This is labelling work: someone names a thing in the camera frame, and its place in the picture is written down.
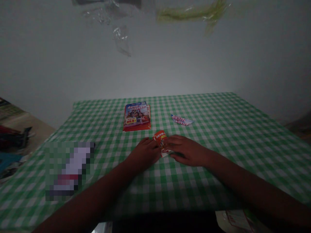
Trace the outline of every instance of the red snack wrapper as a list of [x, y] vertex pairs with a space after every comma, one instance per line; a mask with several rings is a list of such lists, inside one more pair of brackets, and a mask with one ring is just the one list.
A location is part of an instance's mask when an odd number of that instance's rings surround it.
[[167, 156], [168, 153], [170, 152], [170, 150], [167, 150], [167, 149], [163, 148], [165, 140], [167, 139], [167, 136], [166, 136], [164, 130], [160, 130], [159, 132], [155, 133], [155, 135], [152, 138], [161, 147], [161, 157], [163, 158], [163, 157]]

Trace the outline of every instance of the yellow price label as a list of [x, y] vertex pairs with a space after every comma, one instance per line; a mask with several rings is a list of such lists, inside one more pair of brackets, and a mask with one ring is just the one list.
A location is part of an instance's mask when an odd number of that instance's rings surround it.
[[136, 122], [136, 117], [126, 119], [126, 124], [131, 124], [131, 123], [135, 123], [135, 122]]

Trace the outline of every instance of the hand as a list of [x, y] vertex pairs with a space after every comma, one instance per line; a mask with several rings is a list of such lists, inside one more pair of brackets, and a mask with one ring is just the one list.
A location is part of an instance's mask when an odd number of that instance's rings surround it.
[[210, 157], [218, 154], [189, 138], [179, 135], [173, 135], [166, 139], [164, 148], [182, 153], [184, 157], [176, 154], [171, 154], [170, 156], [177, 162], [193, 167], [206, 167]]
[[149, 138], [144, 138], [124, 161], [127, 168], [141, 173], [153, 165], [161, 157], [161, 148], [158, 143]]

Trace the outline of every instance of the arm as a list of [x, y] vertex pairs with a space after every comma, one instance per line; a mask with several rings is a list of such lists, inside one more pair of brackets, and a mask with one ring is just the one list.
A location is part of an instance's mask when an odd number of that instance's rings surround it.
[[143, 139], [128, 158], [59, 208], [33, 232], [91, 232], [121, 190], [160, 158], [158, 144]]
[[177, 162], [205, 167], [260, 213], [290, 226], [311, 227], [307, 206], [219, 153], [178, 135], [169, 137], [166, 143], [166, 149], [184, 155], [171, 155]]

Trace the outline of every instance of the table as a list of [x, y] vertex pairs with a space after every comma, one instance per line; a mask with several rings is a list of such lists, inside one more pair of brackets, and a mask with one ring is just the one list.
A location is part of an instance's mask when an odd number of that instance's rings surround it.
[[[123, 132], [124, 106], [140, 101], [151, 106], [152, 129]], [[182, 126], [170, 114], [195, 122]], [[221, 153], [310, 206], [311, 147], [234, 93], [79, 101], [47, 142], [96, 142], [94, 174], [85, 189], [123, 161], [142, 138], [161, 129]], [[64, 204], [45, 201], [44, 147], [0, 188], [0, 229], [32, 230]], [[106, 220], [146, 212], [240, 206], [207, 170], [165, 157], [133, 180]]]

